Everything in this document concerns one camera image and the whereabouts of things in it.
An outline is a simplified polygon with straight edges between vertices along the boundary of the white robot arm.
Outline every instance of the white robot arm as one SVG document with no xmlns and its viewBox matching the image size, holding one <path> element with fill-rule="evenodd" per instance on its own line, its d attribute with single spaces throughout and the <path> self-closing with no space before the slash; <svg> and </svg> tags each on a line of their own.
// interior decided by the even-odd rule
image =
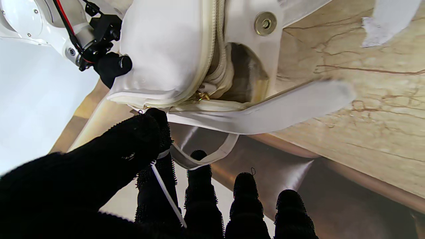
<svg viewBox="0 0 425 239">
<path fill-rule="evenodd" d="M 0 9 L 0 38 L 50 45 L 81 71 L 105 58 L 120 39 L 122 16 L 103 14 L 87 0 L 0 0 Z"/>
</svg>

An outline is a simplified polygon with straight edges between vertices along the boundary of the black glove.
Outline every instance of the black glove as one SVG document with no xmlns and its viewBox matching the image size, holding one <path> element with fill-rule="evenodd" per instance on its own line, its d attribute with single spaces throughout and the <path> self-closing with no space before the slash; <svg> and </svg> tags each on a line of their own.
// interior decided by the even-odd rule
<svg viewBox="0 0 425 239">
<path fill-rule="evenodd" d="M 100 75 L 102 82 L 109 89 L 112 88 L 116 77 L 127 74 L 132 67 L 133 62 L 129 56 L 119 56 L 115 52 L 106 54 L 93 66 L 94 70 Z"/>
</svg>

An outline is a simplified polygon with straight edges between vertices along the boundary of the black cable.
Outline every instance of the black cable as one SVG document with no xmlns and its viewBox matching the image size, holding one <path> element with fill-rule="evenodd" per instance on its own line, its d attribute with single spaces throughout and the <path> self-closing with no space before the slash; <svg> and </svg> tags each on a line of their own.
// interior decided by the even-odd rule
<svg viewBox="0 0 425 239">
<path fill-rule="evenodd" d="M 69 35 L 69 39 L 71 40 L 72 45 L 74 45 L 75 49 L 77 49 L 78 53 L 80 53 L 80 55 L 83 55 L 82 52 L 82 46 L 79 43 L 77 37 L 74 34 L 74 31 L 72 30 L 72 26 L 68 23 L 68 19 L 67 17 L 64 15 L 63 9 L 61 7 L 61 5 L 58 3 L 59 0 L 53 0 L 53 3 L 55 4 L 55 7 L 57 9 L 57 11 L 59 12 L 59 16 L 63 21 L 63 24 L 65 25 L 66 31 L 68 32 Z"/>
<path fill-rule="evenodd" d="M 94 3 L 92 3 L 92 2 L 90 2 L 88 0 L 81 0 L 81 1 L 85 2 L 87 5 L 89 5 L 97 13 L 103 15 L 103 12 L 100 11 L 100 8 L 96 4 L 94 4 Z"/>
</svg>

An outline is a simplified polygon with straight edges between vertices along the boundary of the bag handle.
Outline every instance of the bag handle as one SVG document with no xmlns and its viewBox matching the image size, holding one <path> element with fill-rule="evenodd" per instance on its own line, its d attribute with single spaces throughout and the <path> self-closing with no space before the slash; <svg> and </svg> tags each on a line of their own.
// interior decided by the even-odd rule
<svg viewBox="0 0 425 239">
<path fill-rule="evenodd" d="M 195 170 L 204 165 L 212 164 L 216 161 L 219 161 L 220 159 L 229 155 L 232 149 L 235 147 L 235 144 L 238 141 L 238 138 L 239 138 L 239 134 L 228 134 L 223 145 L 221 145 L 217 151 L 206 156 L 201 161 L 193 159 L 190 155 L 183 152 L 183 150 L 175 143 L 173 143 L 173 145 L 171 146 L 170 152 L 174 161 L 178 165 L 188 170 Z"/>
</svg>

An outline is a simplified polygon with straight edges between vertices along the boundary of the white zip tie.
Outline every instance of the white zip tie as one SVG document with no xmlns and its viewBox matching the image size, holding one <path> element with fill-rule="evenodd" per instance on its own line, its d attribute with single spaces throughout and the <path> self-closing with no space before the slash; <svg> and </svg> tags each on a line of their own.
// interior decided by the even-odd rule
<svg viewBox="0 0 425 239">
<path fill-rule="evenodd" d="M 176 204 L 174 203 L 173 199 L 171 198 L 171 195 L 168 193 L 168 190 L 167 190 L 167 188 L 165 187 L 164 181 L 162 181 L 161 175 L 159 175 L 159 172 L 158 172 L 158 170 L 156 169 L 155 164 L 156 164 L 156 160 L 155 160 L 155 161 L 153 161 L 153 162 L 150 164 L 150 165 L 152 166 L 153 173 L 155 174 L 155 177 L 156 177 L 156 179 L 158 180 L 159 185 L 161 186 L 162 191 L 164 192 L 164 194 L 165 194 L 165 196 L 166 196 L 166 198 L 167 198 L 168 202 L 170 203 L 171 207 L 173 208 L 174 213 L 175 213 L 175 214 L 176 214 L 176 216 L 178 217 L 178 220 L 180 221 L 180 223 L 183 225 L 183 227 L 184 227 L 184 228 L 187 228 L 187 224 L 186 224 L 186 222 L 184 221 L 183 216 L 181 215 L 181 213 L 180 213 L 179 209 L 177 208 Z"/>
</svg>

